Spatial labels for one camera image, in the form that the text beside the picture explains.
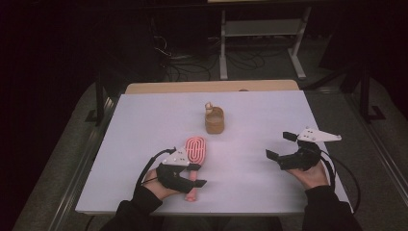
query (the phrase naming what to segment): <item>person's arm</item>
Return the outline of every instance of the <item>person's arm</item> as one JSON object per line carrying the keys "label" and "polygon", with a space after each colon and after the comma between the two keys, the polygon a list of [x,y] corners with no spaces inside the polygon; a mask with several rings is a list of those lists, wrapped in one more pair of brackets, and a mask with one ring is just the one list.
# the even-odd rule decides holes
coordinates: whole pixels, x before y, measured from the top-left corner
{"label": "person's arm", "polygon": [[305,208],[303,231],[363,230],[352,215],[348,203],[340,201],[329,186],[321,162],[306,171],[291,169],[288,172],[306,189],[308,205]]}
{"label": "person's arm", "polygon": [[115,216],[109,220],[102,231],[127,231],[127,230],[151,230],[152,224],[149,222],[149,215],[163,204],[163,199],[178,193],[177,191],[165,188],[157,179],[156,169],[149,170],[145,181],[149,182],[135,188],[131,201],[120,202]]}

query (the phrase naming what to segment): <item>dark background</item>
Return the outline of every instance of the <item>dark background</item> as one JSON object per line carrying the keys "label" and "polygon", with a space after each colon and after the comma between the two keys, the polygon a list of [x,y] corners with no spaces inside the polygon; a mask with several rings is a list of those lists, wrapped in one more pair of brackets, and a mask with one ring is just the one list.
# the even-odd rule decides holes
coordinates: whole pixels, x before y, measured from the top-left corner
{"label": "dark background", "polygon": [[[108,2],[99,1],[97,6]],[[117,96],[131,82],[162,81],[166,57],[153,49],[157,45],[154,34],[167,37],[170,46],[202,54],[205,49],[198,47],[206,46],[207,37],[219,36],[219,13],[215,11],[149,17],[84,11],[78,4],[52,0],[1,3],[0,75],[5,107],[0,128],[0,202],[6,213],[0,220],[2,230],[13,228],[76,103],[96,76],[102,77],[110,96]],[[312,37],[334,32],[321,66],[335,70],[362,57],[371,76],[386,87],[405,116],[406,12],[407,4],[402,1],[321,6],[313,9],[306,31]],[[242,12],[229,15],[240,17]],[[276,17],[279,13],[256,15]],[[151,16],[156,18],[155,30],[150,27]],[[169,23],[169,18],[177,24]]]}

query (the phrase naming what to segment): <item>white table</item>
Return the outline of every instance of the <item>white table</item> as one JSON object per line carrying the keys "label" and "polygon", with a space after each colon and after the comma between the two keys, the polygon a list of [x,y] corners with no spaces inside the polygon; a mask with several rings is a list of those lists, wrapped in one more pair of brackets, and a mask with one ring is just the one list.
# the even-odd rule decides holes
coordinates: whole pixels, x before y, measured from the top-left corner
{"label": "white table", "polygon": [[[204,105],[209,101],[225,112],[220,135],[205,131]],[[206,140],[207,155],[198,178],[208,183],[198,189],[197,201],[174,195],[155,215],[302,213],[306,196],[301,184],[269,160],[265,149],[294,153],[297,145],[284,140],[282,132],[299,133],[306,126],[318,129],[301,90],[124,94],[76,211],[113,214],[121,200],[132,198],[140,172],[152,156],[200,136]],[[326,150],[324,143],[318,145]],[[348,202],[340,179],[336,180],[336,194]]]}

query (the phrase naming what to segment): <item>gray floor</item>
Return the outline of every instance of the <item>gray floor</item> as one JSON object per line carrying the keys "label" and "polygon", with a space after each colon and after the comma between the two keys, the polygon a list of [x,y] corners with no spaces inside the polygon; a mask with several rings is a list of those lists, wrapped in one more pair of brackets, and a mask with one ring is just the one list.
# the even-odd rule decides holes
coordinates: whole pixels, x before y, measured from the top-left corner
{"label": "gray floor", "polygon": [[[268,50],[261,54],[258,53],[256,47],[251,47],[250,53],[244,51],[236,53],[235,51],[242,46],[239,44],[231,46],[228,51],[229,79],[294,79],[303,87],[330,73],[329,70],[318,67],[328,41],[327,38],[306,38],[303,41],[298,56],[308,76],[304,81],[296,79],[289,56],[282,49],[282,47],[285,48],[285,45],[290,44],[291,40],[275,38],[273,41],[272,45],[264,47]],[[181,81],[218,80],[217,55],[209,59],[200,59],[199,63],[195,61],[197,59],[173,61],[175,67],[168,70],[170,75],[166,81],[174,81],[177,78]],[[200,64],[211,67],[211,69],[186,64]],[[319,129],[341,134],[343,137],[340,142],[329,142],[327,148],[331,155],[340,159],[353,171],[360,183],[362,199],[355,216],[365,230],[406,230],[408,227],[407,205],[395,186],[395,181],[390,177],[390,172],[384,167],[380,158],[381,153],[370,138],[368,131],[374,130],[379,134],[380,140],[402,175],[408,177],[406,156],[408,142],[405,141],[408,138],[407,120],[394,107],[384,88],[375,81],[371,81],[370,103],[379,106],[387,119],[374,121],[368,129],[368,125],[355,112],[354,103],[358,100],[358,90],[351,95],[339,93],[337,89],[341,80],[342,78],[338,78],[320,90],[307,91],[306,96]],[[72,113],[72,118],[14,230],[48,230],[51,225],[50,230],[84,230],[86,228],[89,216],[76,213],[74,208],[91,168],[90,160],[83,165],[85,171],[78,172],[81,160],[84,160],[84,156],[89,154],[89,141],[92,141],[89,138],[95,131],[94,123],[85,122],[89,111],[95,109],[94,95],[94,85],[89,86]],[[354,204],[356,188],[351,177],[339,166],[338,171],[351,203]],[[72,186],[73,179],[78,182],[79,186],[74,192],[65,194],[66,190],[72,189],[70,186]],[[56,220],[57,213],[65,214],[65,216]],[[91,221],[89,230],[98,230],[109,218],[96,217]],[[302,215],[282,217],[281,220],[284,230],[300,230]]]}

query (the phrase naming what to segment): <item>red and white object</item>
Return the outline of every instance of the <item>red and white object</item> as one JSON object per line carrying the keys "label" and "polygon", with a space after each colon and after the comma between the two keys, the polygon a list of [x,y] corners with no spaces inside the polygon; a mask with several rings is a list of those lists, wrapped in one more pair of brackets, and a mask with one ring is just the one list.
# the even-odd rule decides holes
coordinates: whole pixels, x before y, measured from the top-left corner
{"label": "red and white object", "polygon": [[[201,165],[204,163],[205,158],[205,140],[201,137],[189,138],[186,142],[186,151],[189,157],[190,163]],[[197,171],[190,171],[190,180],[195,181],[197,179]],[[186,195],[186,200],[193,202],[196,200],[197,189],[192,190]]]}

